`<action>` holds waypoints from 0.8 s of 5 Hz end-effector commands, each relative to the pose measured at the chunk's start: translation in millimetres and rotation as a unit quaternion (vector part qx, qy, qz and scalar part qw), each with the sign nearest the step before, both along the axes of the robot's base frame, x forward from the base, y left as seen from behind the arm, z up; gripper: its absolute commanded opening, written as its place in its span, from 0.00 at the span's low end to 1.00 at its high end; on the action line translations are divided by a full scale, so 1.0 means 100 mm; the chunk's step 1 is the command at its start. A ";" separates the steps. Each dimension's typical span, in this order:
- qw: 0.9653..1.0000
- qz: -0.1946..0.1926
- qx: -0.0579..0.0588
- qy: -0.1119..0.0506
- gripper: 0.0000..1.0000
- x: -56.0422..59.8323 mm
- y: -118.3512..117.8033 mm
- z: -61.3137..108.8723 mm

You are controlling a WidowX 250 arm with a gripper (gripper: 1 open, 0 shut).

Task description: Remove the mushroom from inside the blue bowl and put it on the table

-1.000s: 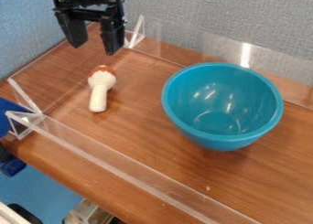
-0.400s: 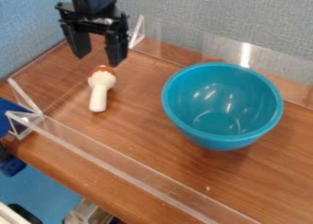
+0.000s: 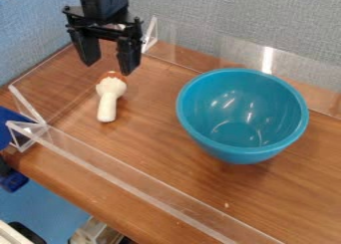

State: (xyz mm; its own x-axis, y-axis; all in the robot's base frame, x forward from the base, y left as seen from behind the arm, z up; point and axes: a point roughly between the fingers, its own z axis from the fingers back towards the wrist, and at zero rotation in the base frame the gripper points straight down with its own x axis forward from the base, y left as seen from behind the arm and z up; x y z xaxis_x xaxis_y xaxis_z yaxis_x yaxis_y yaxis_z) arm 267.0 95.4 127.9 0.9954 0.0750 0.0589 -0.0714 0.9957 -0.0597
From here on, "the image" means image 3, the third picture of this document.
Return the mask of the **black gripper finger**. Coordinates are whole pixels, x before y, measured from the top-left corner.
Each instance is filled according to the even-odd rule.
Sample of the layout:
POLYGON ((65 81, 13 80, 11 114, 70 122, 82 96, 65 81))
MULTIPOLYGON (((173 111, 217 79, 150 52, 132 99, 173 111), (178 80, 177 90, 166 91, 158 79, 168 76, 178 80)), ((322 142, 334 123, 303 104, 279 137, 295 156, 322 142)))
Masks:
POLYGON ((121 72, 129 76, 142 61, 142 40, 121 37, 118 41, 118 60, 121 72))
POLYGON ((81 60, 88 66, 94 65, 102 57, 100 39, 88 35, 85 31, 76 29, 70 29, 69 33, 81 60))

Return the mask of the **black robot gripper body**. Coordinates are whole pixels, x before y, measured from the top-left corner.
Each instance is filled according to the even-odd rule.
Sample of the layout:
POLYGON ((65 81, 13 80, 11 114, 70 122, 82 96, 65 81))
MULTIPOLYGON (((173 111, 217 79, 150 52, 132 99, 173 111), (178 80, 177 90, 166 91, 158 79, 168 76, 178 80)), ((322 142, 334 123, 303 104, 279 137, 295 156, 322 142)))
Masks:
POLYGON ((141 45, 144 21, 132 15, 129 7, 130 0, 81 0, 80 6, 66 6, 63 14, 73 42, 86 46, 104 39, 141 45))

